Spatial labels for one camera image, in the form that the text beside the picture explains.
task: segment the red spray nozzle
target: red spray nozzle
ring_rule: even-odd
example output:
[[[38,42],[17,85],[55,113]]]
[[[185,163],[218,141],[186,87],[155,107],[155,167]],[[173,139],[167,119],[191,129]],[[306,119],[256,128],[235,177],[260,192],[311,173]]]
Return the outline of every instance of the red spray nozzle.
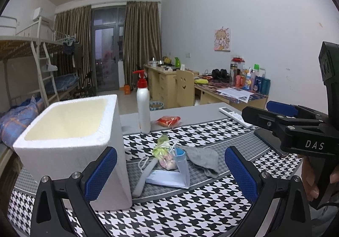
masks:
[[[147,80],[145,79],[145,70],[134,71],[133,74],[140,74],[140,79],[138,80],[138,88],[147,88]]]

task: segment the brown curtain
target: brown curtain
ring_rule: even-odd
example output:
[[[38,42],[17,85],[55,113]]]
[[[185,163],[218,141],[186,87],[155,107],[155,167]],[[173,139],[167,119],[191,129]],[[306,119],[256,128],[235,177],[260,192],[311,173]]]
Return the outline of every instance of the brown curtain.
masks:
[[[143,69],[151,57],[160,60],[161,41],[157,2],[130,1],[126,7],[123,40],[125,83],[132,87],[132,72]]]
[[[82,69],[78,71],[80,85],[82,86],[84,77],[90,71],[91,61],[91,6],[75,8],[58,13],[55,18],[55,30],[68,35],[77,35],[77,41],[82,44],[83,60]],[[58,53],[53,56],[54,64],[58,66],[57,75],[74,73],[72,56]]]

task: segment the red package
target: red package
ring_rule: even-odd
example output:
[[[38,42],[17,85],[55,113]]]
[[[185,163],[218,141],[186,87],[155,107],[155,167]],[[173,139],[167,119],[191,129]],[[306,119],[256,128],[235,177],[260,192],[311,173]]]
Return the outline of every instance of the red package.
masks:
[[[157,124],[164,126],[164,127],[171,127],[173,128],[179,121],[180,117],[175,116],[163,116],[157,120]]]

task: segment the kettle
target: kettle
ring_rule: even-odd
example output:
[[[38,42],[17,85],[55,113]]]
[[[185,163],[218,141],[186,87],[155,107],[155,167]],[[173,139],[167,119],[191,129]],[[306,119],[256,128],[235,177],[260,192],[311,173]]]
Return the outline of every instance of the kettle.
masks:
[[[180,66],[181,66],[180,60],[179,60],[178,57],[176,57],[176,58],[175,58],[175,67],[176,67],[176,68],[180,68]]]

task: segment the trash bin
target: trash bin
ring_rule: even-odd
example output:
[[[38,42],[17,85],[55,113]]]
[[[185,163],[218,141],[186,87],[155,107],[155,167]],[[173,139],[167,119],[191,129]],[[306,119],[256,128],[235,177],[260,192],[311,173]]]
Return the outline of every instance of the trash bin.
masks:
[[[150,111],[164,109],[164,103],[162,102],[150,102]]]
[[[50,105],[19,136],[13,148],[40,182],[45,175],[56,180],[82,172],[107,146],[116,149],[118,162],[98,199],[90,204],[94,210],[128,209],[132,196],[116,95]]]

